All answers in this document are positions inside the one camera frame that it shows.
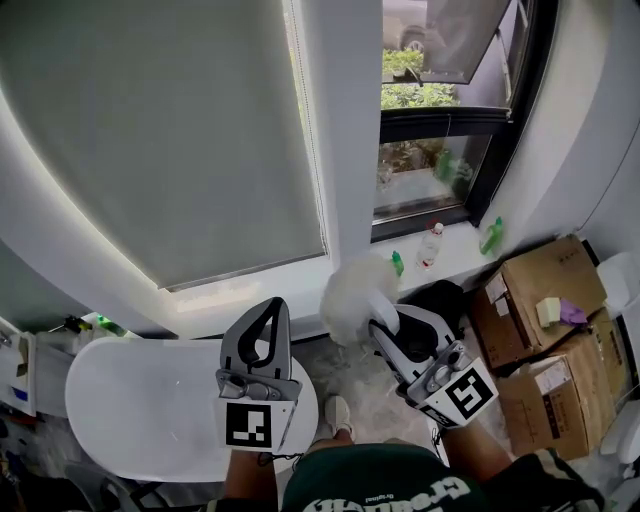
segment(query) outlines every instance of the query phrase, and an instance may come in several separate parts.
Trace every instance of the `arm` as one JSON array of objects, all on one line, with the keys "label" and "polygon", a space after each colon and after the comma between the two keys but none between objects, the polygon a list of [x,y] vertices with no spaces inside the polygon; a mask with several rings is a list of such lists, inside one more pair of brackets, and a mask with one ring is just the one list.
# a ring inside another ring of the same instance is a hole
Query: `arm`
[{"label": "arm", "polygon": [[278,489],[273,462],[261,467],[258,465],[258,456],[257,452],[231,452],[229,471],[224,484],[224,499],[267,502],[277,510]]},{"label": "arm", "polygon": [[466,427],[445,430],[442,443],[451,469],[476,482],[486,482],[511,465],[507,452],[478,420],[473,420]]}]

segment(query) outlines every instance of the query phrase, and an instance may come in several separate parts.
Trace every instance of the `green plant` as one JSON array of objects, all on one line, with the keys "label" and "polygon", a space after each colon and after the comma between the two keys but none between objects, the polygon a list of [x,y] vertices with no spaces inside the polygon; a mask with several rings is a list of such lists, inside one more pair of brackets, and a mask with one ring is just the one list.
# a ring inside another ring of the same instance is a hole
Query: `green plant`
[{"label": "green plant", "polygon": [[414,84],[382,85],[380,106],[382,110],[406,107],[450,107],[458,106],[455,85]]},{"label": "green plant", "polygon": [[402,73],[407,68],[420,72],[422,53],[417,50],[382,50],[382,74]]},{"label": "green plant", "polygon": [[[420,72],[422,53],[417,50],[383,50],[382,73],[401,73],[405,69]],[[452,84],[383,84],[380,96],[382,110],[407,107],[458,106],[455,85]]]}]

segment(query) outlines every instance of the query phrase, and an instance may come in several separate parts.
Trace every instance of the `cardboard box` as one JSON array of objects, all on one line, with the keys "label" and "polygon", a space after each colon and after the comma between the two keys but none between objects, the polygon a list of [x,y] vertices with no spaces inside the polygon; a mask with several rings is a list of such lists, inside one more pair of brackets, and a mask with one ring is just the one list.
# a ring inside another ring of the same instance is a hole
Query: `cardboard box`
[{"label": "cardboard box", "polygon": [[600,355],[609,381],[613,401],[619,400],[631,382],[627,357],[620,342],[615,324],[609,318],[606,309],[601,309],[589,319],[589,324],[598,341]]},{"label": "cardboard box", "polygon": [[540,327],[536,304],[560,297],[587,316],[602,308],[606,294],[580,240],[561,238],[502,264],[471,303],[471,316],[491,368],[520,361],[552,347],[572,328]]},{"label": "cardboard box", "polygon": [[615,412],[595,335],[578,333],[497,382],[516,455],[555,448],[566,460],[600,444]]}]

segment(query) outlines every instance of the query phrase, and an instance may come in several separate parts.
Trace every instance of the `window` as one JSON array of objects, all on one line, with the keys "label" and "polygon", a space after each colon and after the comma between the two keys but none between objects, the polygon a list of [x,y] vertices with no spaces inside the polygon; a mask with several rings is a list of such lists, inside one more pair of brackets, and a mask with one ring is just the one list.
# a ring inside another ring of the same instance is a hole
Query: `window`
[{"label": "window", "polygon": [[535,98],[556,11],[540,0],[383,0],[373,241],[480,222]]},{"label": "window", "polygon": [[249,4],[0,7],[2,89],[32,146],[159,288],[324,252],[282,5]]}]

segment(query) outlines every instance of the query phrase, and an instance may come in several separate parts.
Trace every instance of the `window sill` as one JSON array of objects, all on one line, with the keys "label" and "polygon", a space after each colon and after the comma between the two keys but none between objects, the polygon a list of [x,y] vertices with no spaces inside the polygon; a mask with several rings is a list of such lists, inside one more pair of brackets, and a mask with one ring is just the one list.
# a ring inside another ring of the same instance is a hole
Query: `window sill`
[{"label": "window sill", "polygon": [[[478,231],[468,222],[461,222],[445,227],[436,263],[424,272],[414,263],[423,236],[424,233],[416,233],[371,246],[373,252],[385,258],[390,258],[393,251],[402,256],[403,296],[439,279],[449,279],[468,289],[470,280],[496,261],[495,257],[480,254]],[[325,334],[319,308],[332,272],[329,258],[323,256],[173,293],[176,333],[181,338],[224,333],[251,306],[280,296],[289,306],[293,340]]]}]

